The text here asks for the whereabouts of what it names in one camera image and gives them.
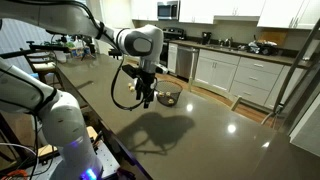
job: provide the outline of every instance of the microwave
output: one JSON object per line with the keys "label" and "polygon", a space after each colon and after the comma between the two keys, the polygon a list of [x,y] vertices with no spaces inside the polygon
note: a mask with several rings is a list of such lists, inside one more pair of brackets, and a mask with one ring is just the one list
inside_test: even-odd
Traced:
{"label": "microwave", "polygon": [[158,1],[159,20],[178,20],[180,1]]}

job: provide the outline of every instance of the kitchen sink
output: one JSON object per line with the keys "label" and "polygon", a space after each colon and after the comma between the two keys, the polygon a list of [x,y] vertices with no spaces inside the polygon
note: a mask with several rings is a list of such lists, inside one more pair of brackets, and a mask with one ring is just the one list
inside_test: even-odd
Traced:
{"label": "kitchen sink", "polygon": [[233,47],[226,47],[226,46],[219,46],[219,45],[213,45],[213,44],[208,44],[206,45],[208,48],[212,49],[220,49],[220,50],[227,50],[227,51],[238,51],[238,48],[233,48]]}

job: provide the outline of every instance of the tile backsplash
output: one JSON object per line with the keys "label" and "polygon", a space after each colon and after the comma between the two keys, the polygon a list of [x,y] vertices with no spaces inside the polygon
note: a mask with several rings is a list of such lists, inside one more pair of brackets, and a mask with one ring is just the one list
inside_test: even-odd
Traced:
{"label": "tile backsplash", "polygon": [[[187,36],[201,37],[201,32],[212,33],[213,39],[226,39],[232,37],[235,42],[249,43],[253,35],[258,38],[263,28],[257,27],[258,22],[252,21],[218,21],[217,24],[179,23],[177,21],[135,21],[136,27],[146,24],[163,27],[178,27],[187,31]],[[280,48],[300,50],[308,37],[310,30],[288,30],[287,37]]]}

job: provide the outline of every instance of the drawer handle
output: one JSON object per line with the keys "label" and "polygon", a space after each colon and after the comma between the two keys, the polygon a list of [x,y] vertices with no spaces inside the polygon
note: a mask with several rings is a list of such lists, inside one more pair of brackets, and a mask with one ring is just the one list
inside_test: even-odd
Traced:
{"label": "drawer handle", "polygon": [[254,66],[257,66],[257,67],[263,67],[262,64],[253,64]]}
{"label": "drawer handle", "polygon": [[258,81],[258,78],[255,78],[255,77],[249,77],[249,79],[252,79],[252,80]]}
{"label": "drawer handle", "polygon": [[251,96],[251,93],[243,91],[244,94]]}

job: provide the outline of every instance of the stove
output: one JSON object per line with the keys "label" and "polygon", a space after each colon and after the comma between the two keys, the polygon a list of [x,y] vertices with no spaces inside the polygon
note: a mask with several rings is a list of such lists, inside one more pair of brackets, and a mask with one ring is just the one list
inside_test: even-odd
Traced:
{"label": "stove", "polygon": [[169,42],[172,40],[185,39],[186,34],[183,29],[175,27],[166,27],[162,29],[163,31],[163,46],[160,54],[160,64],[168,67],[168,49]]}

